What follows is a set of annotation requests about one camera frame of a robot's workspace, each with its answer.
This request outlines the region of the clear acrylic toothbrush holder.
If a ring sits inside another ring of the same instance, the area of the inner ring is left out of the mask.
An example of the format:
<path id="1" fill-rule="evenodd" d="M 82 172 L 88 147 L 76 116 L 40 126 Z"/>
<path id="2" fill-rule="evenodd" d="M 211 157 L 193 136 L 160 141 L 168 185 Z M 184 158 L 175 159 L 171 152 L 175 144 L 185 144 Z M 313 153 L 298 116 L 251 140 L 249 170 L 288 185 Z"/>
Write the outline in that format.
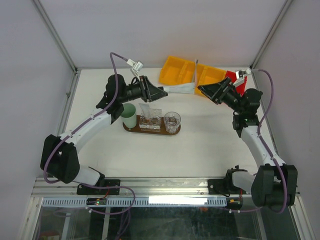
<path id="1" fill-rule="evenodd" d="M 159 108 L 150 109 L 151 118 L 146 120 L 140 112 L 139 127 L 143 131 L 160 132 L 162 126 L 162 110 Z"/>

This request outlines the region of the clear plastic cup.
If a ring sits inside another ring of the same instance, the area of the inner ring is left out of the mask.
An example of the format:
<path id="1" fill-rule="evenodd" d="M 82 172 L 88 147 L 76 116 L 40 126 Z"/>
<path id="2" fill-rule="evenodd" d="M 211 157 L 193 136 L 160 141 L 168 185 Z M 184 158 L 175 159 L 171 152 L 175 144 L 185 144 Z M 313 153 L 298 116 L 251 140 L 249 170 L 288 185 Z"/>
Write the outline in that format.
<path id="1" fill-rule="evenodd" d="M 181 124 L 181 116 L 174 111 L 167 112 L 164 117 L 165 129 L 168 133 L 173 134 Z"/>

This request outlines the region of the green plastic cup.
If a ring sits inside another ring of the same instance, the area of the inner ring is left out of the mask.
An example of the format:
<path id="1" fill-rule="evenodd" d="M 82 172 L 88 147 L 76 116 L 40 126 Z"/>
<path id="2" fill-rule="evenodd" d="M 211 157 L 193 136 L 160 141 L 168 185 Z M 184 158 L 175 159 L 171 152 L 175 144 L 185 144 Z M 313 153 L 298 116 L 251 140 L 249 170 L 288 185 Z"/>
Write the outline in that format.
<path id="1" fill-rule="evenodd" d="M 134 128 L 137 125 L 136 107 L 131 103 L 125 103 L 123 108 L 124 110 L 120 115 L 122 122 L 127 128 Z"/>

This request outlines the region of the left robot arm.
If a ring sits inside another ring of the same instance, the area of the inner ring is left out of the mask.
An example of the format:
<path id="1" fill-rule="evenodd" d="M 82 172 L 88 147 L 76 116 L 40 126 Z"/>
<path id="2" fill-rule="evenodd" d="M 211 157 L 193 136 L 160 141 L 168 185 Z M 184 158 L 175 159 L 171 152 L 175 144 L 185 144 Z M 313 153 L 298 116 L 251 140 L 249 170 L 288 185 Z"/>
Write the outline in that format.
<path id="1" fill-rule="evenodd" d="M 79 163 L 82 147 L 97 133 L 111 126 L 123 113 L 124 103 L 142 99 L 146 103 L 168 96 L 162 86 L 153 85 L 147 76 L 139 76 L 132 84 L 113 74 L 107 79 L 105 92 L 93 112 L 74 129 L 58 136 L 49 135 L 43 145 L 40 168 L 48 184 L 71 182 L 86 185 L 93 194 L 105 188 L 104 174 Z"/>

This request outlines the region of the brown oval wooden tray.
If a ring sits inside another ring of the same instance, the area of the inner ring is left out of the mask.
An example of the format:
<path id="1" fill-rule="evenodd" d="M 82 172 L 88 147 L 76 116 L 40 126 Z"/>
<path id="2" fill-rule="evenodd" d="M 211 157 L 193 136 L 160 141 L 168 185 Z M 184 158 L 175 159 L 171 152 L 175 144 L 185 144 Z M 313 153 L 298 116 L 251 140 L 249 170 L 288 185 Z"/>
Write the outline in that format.
<path id="1" fill-rule="evenodd" d="M 174 136 L 177 135 L 181 130 L 181 125 L 178 126 L 175 132 L 168 132 L 166 129 L 164 117 L 161 118 L 155 118 L 156 127 L 160 128 L 146 128 L 146 127 L 140 127 L 140 124 L 146 123 L 144 116 L 137 115 L 136 116 L 136 126 L 133 128 L 129 128 L 125 125 L 125 123 L 122 123 L 123 128 L 130 133 L 139 133 L 139 134 L 152 134 L 152 135 L 161 135 L 161 136 Z"/>

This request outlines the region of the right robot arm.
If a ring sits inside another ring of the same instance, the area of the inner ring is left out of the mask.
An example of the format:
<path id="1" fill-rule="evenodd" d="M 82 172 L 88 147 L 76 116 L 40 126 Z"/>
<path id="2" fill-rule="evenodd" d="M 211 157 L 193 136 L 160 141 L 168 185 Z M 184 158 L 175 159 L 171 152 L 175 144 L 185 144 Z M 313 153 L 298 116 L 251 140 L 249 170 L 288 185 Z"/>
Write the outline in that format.
<path id="1" fill-rule="evenodd" d="M 298 170 L 288 165 L 264 140 L 262 121 L 257 115 L 263 93 L 249 88 L 239 94 L 230 78 L 219 83 L 199 85 L 198 90 L 216 105 L 233 110 L 232 127 L 246 144 L 258 167 L 255 175 L 247 170 L 227 170 L 223 187 L 230 194 L 243 190 L 251 195 L 256 207 L 268 207 L 282 213 L 295 202 Z"/>

